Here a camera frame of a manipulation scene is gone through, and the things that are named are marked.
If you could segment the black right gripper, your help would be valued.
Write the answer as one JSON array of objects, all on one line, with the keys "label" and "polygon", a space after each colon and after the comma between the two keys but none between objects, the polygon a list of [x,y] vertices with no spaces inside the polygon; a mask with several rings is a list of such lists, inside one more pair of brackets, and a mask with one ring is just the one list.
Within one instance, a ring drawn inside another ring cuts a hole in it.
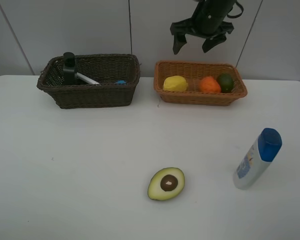
[{"label": "black right gripper", "polygon": [[224,21],[234,6],[233,0],[200,0],[190,18],[171,24],[173,53],[177,55],[187,44],[185,34],[206,39],[202,50],[207,53],[227,40],[225,33],[231,34],[234,26]]}]

